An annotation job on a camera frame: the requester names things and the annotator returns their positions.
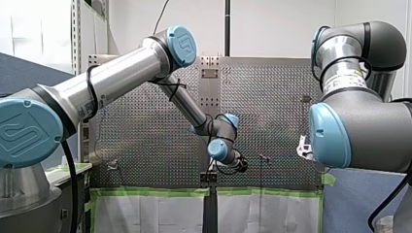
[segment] wall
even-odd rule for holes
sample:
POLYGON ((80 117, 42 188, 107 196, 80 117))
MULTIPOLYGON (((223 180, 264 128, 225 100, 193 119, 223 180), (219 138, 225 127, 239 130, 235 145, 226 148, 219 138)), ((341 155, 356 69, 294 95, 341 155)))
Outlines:
MULTIPOLYGON (((152 35, 163 4, 164 0, 110 1, 109 52, 137 49, 152 35)), ((334 10, 335 3, 329 0, 232 1, 232 55, 309 57, 313 34, 319 25, 334 24, 334 10)), ((175 24, 189 28, 198 54, 224 52, 224 0, 170 1, 158 30, 175 24)))
MULTIPOLYGON (((336 26, 372 20, 383 20, 394 25, 406 38, 409 0, 337 0, 336 26)), ((406 94, 405 69, 397 72, 392 95, 399 98, 406 94)))
POLYGON ((72 73, 70 0, 0 0, 0 52, 72 73))

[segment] robotic arm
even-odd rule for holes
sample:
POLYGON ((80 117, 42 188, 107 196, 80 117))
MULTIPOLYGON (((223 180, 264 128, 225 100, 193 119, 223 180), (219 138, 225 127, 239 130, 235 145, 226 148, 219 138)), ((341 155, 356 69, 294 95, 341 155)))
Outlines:
POLYGON ((245 172, 248 163, 233 148, 237 116, 207 118, 171 75, 192 64, 195 58, 196 45, 191 34, 183 26, 170 27, 144 39, 140 49, 89 68, 64 83, 38 84, 0 99, 2 229, 59 232, 61 191, 50 187, 40 162, 76 133, 79 122, 94 117, 98 109, 145 82, 159 84, 197 134, 216 137, 208 145, 209 156, 245 172))
POLYGON ((2 99, 2 112, 15 110, 9 116, 3 116, 0 121, 0 128, 4 129, 6 137, 22 133, 19 131, 13 134, 13 129, 8 129, 11 127, 8 120, 22 112, 32 116, 33 122, 23 117, 13 120, 24 125, 24 129, 37 127, 49 137, 44 136, 39 139, 41 143, 33 143, 31 146, 28 143, 17 144, 12 139, 0 141, 4 148, 11 147, 12 144, 17 146, 14 150, 2 151, 0 167, 20 168, 41 162, 55 150, 60 141, 76 133, 80 121, 94 117, 97 109, 112 103, 142 83, 152 82, 159 84, 172 98, 197 134, 218 138, 209 144, 208 153, 211 157, 224 165, 244 171, 247 166, 243 162, 244 158, 232 149, 239 120, 237 116, 207 118, 171 75, 173 71, 192 64, 195 58, 196 44, 191 34, 185 27, 170 27, 146 38, 140 49, 87 70, 64 83, 55 86, 38 84, 2 99))
POLYGON ((322 29, 312 51, 324 93, 310 110, 315 159, 329 167, 405 172, 412 105, 386 103, 406 57, 400 32, 381 21, 322 29))

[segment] black stand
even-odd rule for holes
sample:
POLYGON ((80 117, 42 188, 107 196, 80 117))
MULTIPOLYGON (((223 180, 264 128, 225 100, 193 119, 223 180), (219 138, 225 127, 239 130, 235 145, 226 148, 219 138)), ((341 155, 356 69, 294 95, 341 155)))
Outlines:
POLYGON ((218 174, 210 171, 200 174, 201 187, 209 188, 209 195, 203 202, 203 229, 202 233, 218 233, 218 192, 216 185, 218 174))

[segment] perforated metal panel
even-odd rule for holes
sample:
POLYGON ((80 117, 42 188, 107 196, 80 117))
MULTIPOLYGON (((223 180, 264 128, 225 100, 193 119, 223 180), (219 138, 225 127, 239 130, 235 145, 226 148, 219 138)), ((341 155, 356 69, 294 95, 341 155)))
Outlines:
POLYGON ((250 166, 245 174, 219 176, 219 186, 319 188, 320 174, 296 155, 318 89, 309 59, 222 58, 221 111, 240 117, 235 147, 250 166))
MULTIPOLYGON (((307 133, 307 111, 319 97, 309 59, 221 57, 219 62, 220 82, 199 81, 201 61, 175 73, 194 99, 202 93, 204 111, 212 114, 217 108, 241 119, 235 147, 248 157, 249 170, 219 175, 219 186, 320 188, 321 175, 295 151, 299 136, 307 133), (219 97, 219 107, 206 107, 206 93, 219 97), (303 103, 304 96, 312 101, 303 103), (261 155, 269 157, 269 163, 261 155)), ((91 124, 91 151, 103 115, 91 124)), ((206 171, 204 146, 154 84, 144 84, 106 107, 100 135, 97 154, 104 161, 95 164, 94 186, 199 187, 199 172, 206 171)))
MULTIPOLYGON (((197 67, 175 75, 197 99, 197 67)), ((97 124, 105 115, 96 147, 101 159, 91 176, 93 186, 199 187, 198 139, 157 85, 145 83, 105 110, 91 126, 98 138, 97 124)))

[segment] green tape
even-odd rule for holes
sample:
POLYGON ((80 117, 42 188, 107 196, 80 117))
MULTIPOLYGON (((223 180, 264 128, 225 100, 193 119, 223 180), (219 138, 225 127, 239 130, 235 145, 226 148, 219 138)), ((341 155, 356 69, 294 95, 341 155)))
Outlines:
POLYGON ((335 182, 336 178, 332 174, 326 173, 322 175, 322 183, 324 185, 334 186, 335 182))
MULTIPOLYGON (((90 163, 76 163, 75 167, 76 167, 76 171, 81 170, 83 168, 85 168, 86 166, 90 165, 90 163)), ((52 172, 54 170, 60 170, 61 172, 69 172, 69 166, 64 166, 63 168, 60 168, 59 166, 56 167, 51 167, 48 170, 46 170, 46 172, 52 172)))
POLYGON ((320 197, 321 191, 288 190, 281 188, 258 188, 258 187, 218 187, 219 196, 244 196, 252 194, 272 196, 293 197, 320 197))
POLYGON ((324 195, 322 194, 320 196, 319 200, 319 217, 318 217, 318 229, 319 233, 322 233, 324 231, 324 195))
POLYGON ((101 196, 153 196, 153 197, 202 197, 209 195, 207 188, 151 188, 122 186, 116 188, 92 188, 91 195, 101 196))
MULTIPOLYGON (((219 196, 245 196, 245 195, 271 195, 288 196, 302 198, 319 198, 319 233, 323 228, 324 213, 324 193, 319 191, 288 190, 281 188, 262 188, 259 187, 218 187, 219 196)), ((208 188, 152 188, 152 187, 105 187, 92 188, 90 190, 91 201, 91 232, 94 232, 94 222, 96 215, 96 204, 99 197, 105 196, 152 196, 152 197, 204 197, 209 195, 208 188)))

